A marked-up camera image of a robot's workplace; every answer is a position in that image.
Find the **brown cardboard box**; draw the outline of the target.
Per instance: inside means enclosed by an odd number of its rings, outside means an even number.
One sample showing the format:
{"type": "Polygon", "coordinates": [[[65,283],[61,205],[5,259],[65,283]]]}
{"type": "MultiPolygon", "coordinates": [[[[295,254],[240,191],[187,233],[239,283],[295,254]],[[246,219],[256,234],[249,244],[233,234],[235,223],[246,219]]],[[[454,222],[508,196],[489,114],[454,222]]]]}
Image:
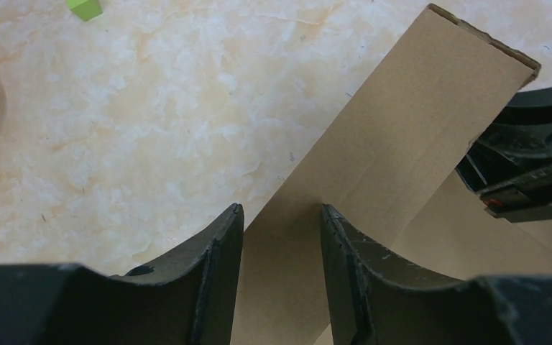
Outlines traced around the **brown cardboard box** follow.
{"type": "Polygon", "coordinates": [[[456,278],[552,274],[552,221],[488,216],[455,165],[534,81],[539,57],[445,1],[408,28],[249,224],[233,344],[326,343],[320,207],[406,261],[456,278]]]}

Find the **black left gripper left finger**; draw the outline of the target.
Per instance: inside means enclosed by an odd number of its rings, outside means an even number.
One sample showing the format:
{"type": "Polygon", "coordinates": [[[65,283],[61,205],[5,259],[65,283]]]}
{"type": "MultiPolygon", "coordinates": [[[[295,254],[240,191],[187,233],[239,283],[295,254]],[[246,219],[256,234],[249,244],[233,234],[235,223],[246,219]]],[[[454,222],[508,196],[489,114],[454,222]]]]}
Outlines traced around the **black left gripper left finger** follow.
{"type": "Polygon", "coordinates": [[[243,235],[234,203],[125,275],[0,264],[0,344],[228,344],[243,235]]]}

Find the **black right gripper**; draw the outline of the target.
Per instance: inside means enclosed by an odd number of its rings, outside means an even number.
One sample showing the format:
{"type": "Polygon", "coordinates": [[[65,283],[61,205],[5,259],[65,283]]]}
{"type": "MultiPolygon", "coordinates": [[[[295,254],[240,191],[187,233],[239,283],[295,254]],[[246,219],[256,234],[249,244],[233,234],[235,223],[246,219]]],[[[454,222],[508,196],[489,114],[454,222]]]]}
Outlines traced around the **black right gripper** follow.
{"type": "Polygon", "coordinates": [[[496,219],[552,220],[552,87],[516,93],[456,173],[496,219]]]}

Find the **small green block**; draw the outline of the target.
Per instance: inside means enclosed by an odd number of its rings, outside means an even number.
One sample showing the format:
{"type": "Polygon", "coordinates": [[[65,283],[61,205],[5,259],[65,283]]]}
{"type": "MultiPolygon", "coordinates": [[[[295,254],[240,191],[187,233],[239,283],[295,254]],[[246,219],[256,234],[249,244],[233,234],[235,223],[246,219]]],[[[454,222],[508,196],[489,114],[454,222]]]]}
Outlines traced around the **small green block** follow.
{"type": "Polygon", "coordinates": [[[84,22],[103,13],[99,0],[66,0],[65,3],[68,9],[84,22]]]}

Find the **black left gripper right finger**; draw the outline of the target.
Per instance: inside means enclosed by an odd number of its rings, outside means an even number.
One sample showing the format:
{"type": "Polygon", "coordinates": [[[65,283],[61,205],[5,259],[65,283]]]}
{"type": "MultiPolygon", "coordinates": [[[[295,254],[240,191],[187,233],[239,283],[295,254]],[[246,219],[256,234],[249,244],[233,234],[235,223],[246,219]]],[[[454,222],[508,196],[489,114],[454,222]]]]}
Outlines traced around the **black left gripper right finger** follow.
{"type": "Polygon", "coordinates": [[[552,344],[552,275],[470,280],[421,267],[321,206],[335,344],[552,344]]]}

